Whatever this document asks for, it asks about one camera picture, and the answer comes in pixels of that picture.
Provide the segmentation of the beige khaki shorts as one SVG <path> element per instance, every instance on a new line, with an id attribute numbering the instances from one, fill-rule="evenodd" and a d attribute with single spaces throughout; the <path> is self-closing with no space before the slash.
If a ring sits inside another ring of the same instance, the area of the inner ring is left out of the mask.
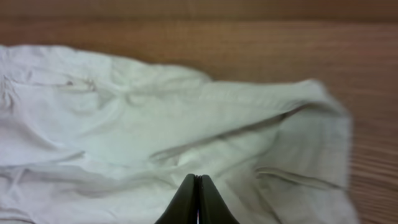
<path id="1" fill-rule="evenodd" d="M 2 46 L 1 222 L 154 223 L 186 175 L 206 174 L 240 223 L 357 223 L 351 133 L 315 80 Z"/>

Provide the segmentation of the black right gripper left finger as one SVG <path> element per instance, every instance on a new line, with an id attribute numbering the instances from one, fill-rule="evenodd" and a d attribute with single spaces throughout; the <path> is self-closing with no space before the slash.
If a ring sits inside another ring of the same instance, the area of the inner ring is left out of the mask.
<path id="1" fill-rule="evenodd" d="M 188 174 L 155 224 L 197 224 L 197 177 Z"/>

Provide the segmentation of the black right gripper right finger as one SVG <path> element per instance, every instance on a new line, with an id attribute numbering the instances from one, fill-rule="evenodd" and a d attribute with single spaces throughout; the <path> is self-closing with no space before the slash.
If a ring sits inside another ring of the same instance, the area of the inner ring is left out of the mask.
<path id="1" fill-rule="evenodd" d="M 198 177 L 198 223 L 239 224 L 209 175 Z"/>

